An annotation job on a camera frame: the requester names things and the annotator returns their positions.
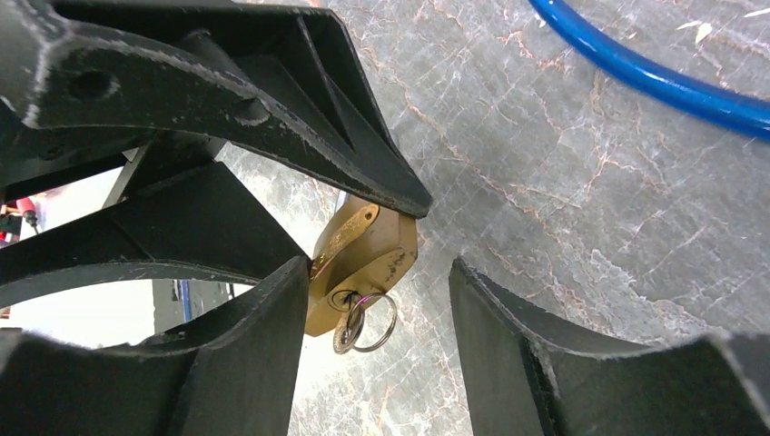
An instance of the blue cable lock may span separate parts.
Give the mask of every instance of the blue cable lock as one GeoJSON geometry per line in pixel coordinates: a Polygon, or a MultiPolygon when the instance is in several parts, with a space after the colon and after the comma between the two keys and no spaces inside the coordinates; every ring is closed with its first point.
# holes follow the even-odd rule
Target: blue cable lock
{"type": "Polygon", "coordinates": [[[677,73],[604,35],[562,0],[529,0],[568,44],[621,82],[742,134],[770,140],[770,103],[677,73]]]}

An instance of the gray marble surface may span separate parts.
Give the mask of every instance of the gray marble surface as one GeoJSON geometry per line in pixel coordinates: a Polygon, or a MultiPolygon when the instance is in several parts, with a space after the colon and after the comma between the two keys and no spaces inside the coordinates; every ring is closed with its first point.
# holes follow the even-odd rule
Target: gray marble surface
{"type": "MultiPolygon", "coordinates": [[[[770,96],[770,15],[745,16],[764,1],[570,3],[660,63],[770,96]]],[[[291,434],[471,434],[447,285],[459,253],[512,292],[617,337],[770,331],[767,144],[607,77],[525,0],[309,4],[349,27],[436,201],[420,222],[420,259],[392,291],[402,322],[391,341],[340,357],[330,337],[306,339],[291,434]]],[[[309,251],[335,190],[240,149],[222,159],[309,251]]],[[[372,311],[367,338],[385,318],[372,311]]]]}

